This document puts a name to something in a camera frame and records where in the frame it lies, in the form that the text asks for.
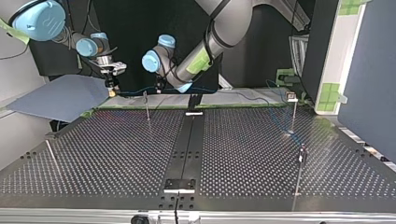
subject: thin metal post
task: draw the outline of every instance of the thin metal post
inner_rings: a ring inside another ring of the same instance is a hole
[[[145,97],[146,112],[148,114],[148,120],[149,120],[149,98],[148,98],[148,92],[144,91],[143,95]]]

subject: metal rod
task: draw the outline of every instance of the metal rod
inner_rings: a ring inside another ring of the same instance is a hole
[[[53,151],[52,151],[52,147],[51,147],[51,145],[50,145],[50,140],[46,140],[46,144],[47,144],[47,148],[49,149],[49,153],[50,153],[51,157],[52,157],[54,160],[56,160],[55,155],[53,154]]]
[[[146,112],[148,114],[148,120],[149,120],[149,98],[148,98],[148,92],[144,91],[143,95],[145,97],[145,104],[146,104]]]
[[[294,103],[293,121],[296,119],[297,104],[298,104],[298,102],[296,101],[296,103]]]

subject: cable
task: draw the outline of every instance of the cable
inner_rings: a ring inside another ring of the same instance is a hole
[[[178,198],[176,200],[176,206],[175,206],[175,223],[178,224],[178,215],[177,215],[177,206],[178,206]]]
[[[82,27],[81,34],[84,35],[85,30],[87,29],[87,25],[90,19],[90,14],[91,14],[91,8],[92,8],[92,0],[88,0],[88,5],[87,5],[87,12],[86,12],[86,17],[84,21],[84,26]]]
[[[135,95],[135,94],[138,94],[138,93],[140,93],[142,91],[147,91],[147,90],[150,90],[150,89],[155,89],[155,88],[154,87],[146,87],[146,88],[143,88],[140,91],[122,91],[122,92],[120,92],[120,94],[132,94],[132,95]]]
[[[74,30],[74,23],[73,23],[73,19],[72,19],[72,8],[70,7],[70,1],[66,0],[66,4],[67,4],[67,11],[68,11],[68,16],[69,16],[69,20],[70,20],[70,27],[72,28],[72,30]]]
[[[283,103],[285,103],[285,104],[288,103],[288,102],[285,101],[285,99],[283,99],[282,91],[280,90],[280,88],[277,86],[277,84],[276,84],[273,80],[266,79],[265,82],[266,82],[266,84],[267,84],[267,86],[268,86],[268,88],[270,89],[271,92],[273,92],[273,93],[275,93],[276,95],[280,96],[280,99],[283,101]],[[271,82],[272,84],[274,84],[274,85],[278,88],[279,93],[275,92],[275,91],[273,90],[273,88],[271,87],[271,85],[270,85],[268,82]]]
[[[267,106],[270,110],[270,117],[273,120],[274,124],[283,132],[288,133],[291,137],[291,139],[299,146],[301,147],[303,145],[303,141],[301,140],[301,138],[296,134],[296,133],[292,133],[290,132],[284,125],[281,124],[281,122],[277,119],[276,113],[274,112],[273,108],[271,107],[270,102],[262,97],[257,97],[257,98],[249,98],[246,95],[242,94],[241,92],[226,92],[226,91],[211,91],[211,90],[206,90],[206,89],[202,89],[202,88],[195,88],[192,87],[193,90],[198,90],[198,91],[208,91],[208,92],[218,92],[218,93],[224,93],[224,94],[238,94],[242,97],[244,97],[245,99],[249,100],[249,101],[257,101],[257,100],[262,100],[265,103],[267,103]]]
[[[98,77],[104,78],[104,76],[103,76],[102,74],[99,75],[99,73],[97,73],[97,72],[92,68],[92,66],[91,66],[89,63],[85,62],[84,59],[82,59],[82,58],[80,58],[80,59],[81,59],[81,62],[82,62],[82,63],[85,63],[85,64],[91,69],[91,73],[89,74],[89,76],[91,76],[92,73],[95,73]]]
[[[13,58],[17,58],[19,56],[21,56],[22,54],[26,53],[26,51],[29,49],[29,45],[26,45],[26,48],[19,54],[16,54],[14,56],[9,56],[9,57],[5,57],[5,58],[0,58],[0,61],[2,60],[7,60],[7,59],[13,59]]]
[[[92,23],[92,21],[91,21],[91,15],[90,14],[88,14],[88,22],[90,23],[90,26],[92,27],[92,29],[93,30],[95,30],[96,32],[101,32],[98,28],[96,28],[94,25],[93,25],[93,23]]]

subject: black wall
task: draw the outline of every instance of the black wall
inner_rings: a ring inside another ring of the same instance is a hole
[[[326,62],[338,1],[317,0],[315,4],[303,71],[303,83],[314,102],[318,97],[318,88]]]

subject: end effector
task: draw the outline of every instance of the end effector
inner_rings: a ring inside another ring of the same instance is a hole
[[[101,69],[106,77],[106,86],[111,89],[110,96],[118,90],[117,75],[126,69],[124,63],[114,63],[105,33],[92,34],[91,37],[79,34],[65,27],[65,12],[62,5],[54,0],[2,0],[0,18],[9,26],[27,34],[36,41],[53,40],[81,56],[95,58],[91,63]]]

